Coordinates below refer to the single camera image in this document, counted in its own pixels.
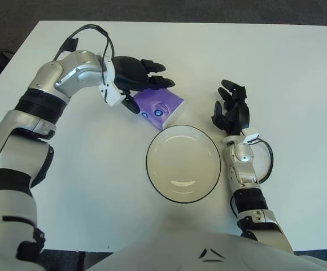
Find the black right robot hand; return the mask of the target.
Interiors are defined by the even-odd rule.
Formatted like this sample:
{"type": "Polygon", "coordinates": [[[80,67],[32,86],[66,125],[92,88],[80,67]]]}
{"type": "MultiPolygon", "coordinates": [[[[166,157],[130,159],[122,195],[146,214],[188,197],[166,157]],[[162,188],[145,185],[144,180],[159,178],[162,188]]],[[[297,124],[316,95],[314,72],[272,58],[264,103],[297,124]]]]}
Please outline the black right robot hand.
{"type": "Polygon", "coordinates": [[[222,80],[221,84],[218,92],[224,106],[216,101],[211,120],[216,127],[224,130],[227,136],[239,136],[250,123],[250,111],[245,101],[246,89],[229,80],[222,80]]]}

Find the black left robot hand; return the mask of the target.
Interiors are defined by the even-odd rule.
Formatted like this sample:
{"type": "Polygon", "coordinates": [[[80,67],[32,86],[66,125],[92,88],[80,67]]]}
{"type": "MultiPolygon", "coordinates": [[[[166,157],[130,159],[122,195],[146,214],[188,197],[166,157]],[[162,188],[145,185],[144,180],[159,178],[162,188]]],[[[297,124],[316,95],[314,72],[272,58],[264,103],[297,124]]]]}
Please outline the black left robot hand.
{"type": "Polygon", "coordinates": [[[131,96],[131,91],[141,92],[146,89],[166,89],[175,86],[175,82],[163,76],[150,75],[166,70],[160,63],[148,59],[138,60],[130,56],[113,58],[115,68],[114,83],[125,96],[122,104],[132,113],[140,113],[140,107],[131,96]]]}

